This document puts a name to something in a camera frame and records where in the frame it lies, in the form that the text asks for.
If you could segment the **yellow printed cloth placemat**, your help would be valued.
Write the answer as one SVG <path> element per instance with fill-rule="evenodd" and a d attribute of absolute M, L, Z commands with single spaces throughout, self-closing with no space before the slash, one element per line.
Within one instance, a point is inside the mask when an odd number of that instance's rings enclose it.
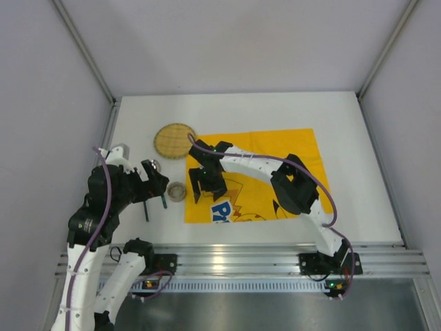
<path fill-rule="evenodd" d="M 198 139 L 188 134 L 192 146 Z M 312 206 L 319 200 L 322 190 L 332 208 L 330 222 L 320 221 L 319 225 L 331 228 L 337 221 L 337 207 L 334 199 L 324 184 L 310 171 L 300 158 L 288 154 L 285 158 L 243 151 L 232 144 L 222 155 L 220 165 L 225 173 L 241 174 L 246 177 L 268 183 L 274 190 L 278 204 L 284 210 L 295 214 L 311 214 Z"/>

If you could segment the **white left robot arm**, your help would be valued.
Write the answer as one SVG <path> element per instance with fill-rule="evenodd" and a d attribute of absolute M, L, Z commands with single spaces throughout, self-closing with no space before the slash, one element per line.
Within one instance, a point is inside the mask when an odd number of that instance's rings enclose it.
<path fill-rule="evenodd" d="M 82 206 L 68 221 L 68 264 L 52 330 L 113 330 L 134 285 L 152 277 L 173 276 L 169 270 L 155 268 L 153 245 L 136 238 L 126 242 L 112 275 L 98 287 L 120 214 L 131 204 L 163 195 L 169 179 L 144 160 L 141 165 L 147 180 L 142 180 L 123 143 L 95 152 L 101 163 L 88 178 Z"/>

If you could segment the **speckled ceramic cup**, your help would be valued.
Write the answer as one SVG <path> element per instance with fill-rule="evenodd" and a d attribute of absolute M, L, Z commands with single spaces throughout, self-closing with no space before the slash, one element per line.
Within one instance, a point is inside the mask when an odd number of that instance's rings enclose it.
<path fill-rule="evenodd" d="M 175 181 L 168 185 L 167 194 L 171 201 L 178 203 L 185 200 L 187 189 L 183 183 Z"/>

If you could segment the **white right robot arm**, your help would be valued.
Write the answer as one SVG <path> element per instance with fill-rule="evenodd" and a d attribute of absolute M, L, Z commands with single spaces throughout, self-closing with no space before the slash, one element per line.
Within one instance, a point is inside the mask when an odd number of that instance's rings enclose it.
<path fill-rule="evenodd" d="M 226 141 L 209 146 L 193 142 L 189 155 L 198 162 L 189 169 L 189 178 L 198 201 L 202 192 L 219 199 L 227 192 L 224 174 L 241 174 L 269 184 L 276 206 L 300 217 L 312 234 L 316 252 L 299 254 L 302 275 L 362 274 L 359 256 L 351 251 L 349 241 L 333 228 L 337 215 L 325 213 L 320 194 L 330 193 L 294 154 L 286 158 L 253 154 Z"/>

